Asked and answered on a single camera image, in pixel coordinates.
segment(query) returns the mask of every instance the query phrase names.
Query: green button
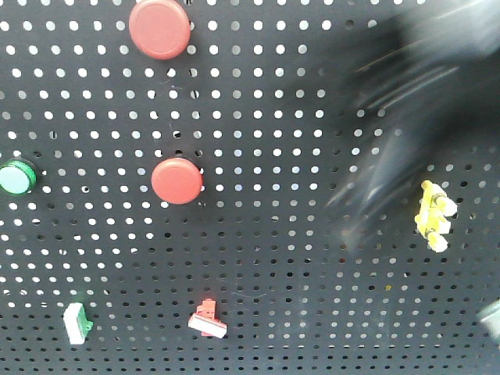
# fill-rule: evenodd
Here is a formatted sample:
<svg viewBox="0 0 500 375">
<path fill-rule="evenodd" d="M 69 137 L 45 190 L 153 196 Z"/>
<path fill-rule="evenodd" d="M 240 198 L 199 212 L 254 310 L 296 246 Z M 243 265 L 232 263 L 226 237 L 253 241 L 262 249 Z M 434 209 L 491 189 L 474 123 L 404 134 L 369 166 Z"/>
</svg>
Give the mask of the green button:
<svg viewBox="0 0 500 375">
<path fill-rule="evenodd" d="M 27 162 L 11 159 L 0 166 L 0 187 L 9 194 L 26 194 L 36 183 L 37 174 Z"/>
</svg>

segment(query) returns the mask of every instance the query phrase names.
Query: red button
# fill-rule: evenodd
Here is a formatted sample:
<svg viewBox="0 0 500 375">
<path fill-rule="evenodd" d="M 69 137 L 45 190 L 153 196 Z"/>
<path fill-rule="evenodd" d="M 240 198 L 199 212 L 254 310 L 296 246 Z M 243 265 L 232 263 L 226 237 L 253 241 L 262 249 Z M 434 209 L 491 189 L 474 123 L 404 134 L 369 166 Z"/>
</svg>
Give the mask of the red button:
<svg viewBox="0 0 500 375">
<path fill-rule="evenodd" d="M 156 166 L 151 183 L 161 199 L 174 205 L 183 205 L 199 196 L 203 178 L 195 164 L 186 159 L 173 158 Z"/>
<path fill-rule="evenodd" d="M 128 28 L 136 46 L 153 59 L 167 60 L 188 46 L 188 15 L 175 0 L 142 0 L 132 9 Z"/>
</svg>

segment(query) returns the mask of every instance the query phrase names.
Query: green terminal block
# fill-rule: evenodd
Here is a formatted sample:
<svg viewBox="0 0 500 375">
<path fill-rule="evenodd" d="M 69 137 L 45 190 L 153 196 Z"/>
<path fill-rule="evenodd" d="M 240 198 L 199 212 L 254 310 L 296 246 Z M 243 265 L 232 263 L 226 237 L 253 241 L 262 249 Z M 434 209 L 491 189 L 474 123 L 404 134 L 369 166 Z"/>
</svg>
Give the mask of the green terminal block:
<svg viewBox="0 0 500 375">
<path fill-rule="evenodd" d="M 94 326 L 91 321 L 87 320 L 84 305 L 79 302 L 70 303 L 62 317 L 66 325 L 66 332 L 70 338 L 70 344 L 82 345 L 88 332 Z"/>
</svg>

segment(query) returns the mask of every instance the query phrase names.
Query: button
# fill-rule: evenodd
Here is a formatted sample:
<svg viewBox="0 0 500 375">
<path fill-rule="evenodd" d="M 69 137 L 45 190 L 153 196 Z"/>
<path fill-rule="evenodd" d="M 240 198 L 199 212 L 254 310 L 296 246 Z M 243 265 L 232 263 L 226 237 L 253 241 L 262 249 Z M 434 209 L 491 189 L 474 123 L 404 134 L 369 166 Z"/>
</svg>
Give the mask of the button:
<svg viewBox="0 0 500 375">
<path fill-rule="evenodd" d="M 34 166 L 20 159 L 10 159 L 0 166 L 0 188 L 12 195 L 23 195 L 37 183 Z"/>
<path fill-rule="evenodd" d="M 136 46 L 153 59 L 167 60 L 188 46 L 188 15 L 174 0 L 143 0 L 130 14 L 128 28 Z"/>
<path fill-rule="evenodd" d="M 151 183 L 161 199 L 174 205 L 183 205 L 199 196 L 203 178 L 198 167 L 189 160 L 172 158 L 156 166 Z"/>
</svg>

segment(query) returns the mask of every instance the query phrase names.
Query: yellow connector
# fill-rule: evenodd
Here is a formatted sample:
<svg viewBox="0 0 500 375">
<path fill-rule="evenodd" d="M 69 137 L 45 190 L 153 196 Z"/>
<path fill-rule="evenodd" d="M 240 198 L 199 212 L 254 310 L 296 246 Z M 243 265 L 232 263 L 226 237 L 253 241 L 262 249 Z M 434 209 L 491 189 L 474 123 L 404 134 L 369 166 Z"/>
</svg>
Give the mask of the yellow connector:
<svg viewBox="0 0 500 375">
<path fill-rule="evenodd" d="M 435 252 L 443 252 L 448 242 L 442 234 L 450 233 L 451 223 L 445 216 L 455 215 L 457 206 L 438 184 L 422 183 L 423 197 L 420 212 L 415 216 L 416 229 L 429 241 Z"/>
</svg>

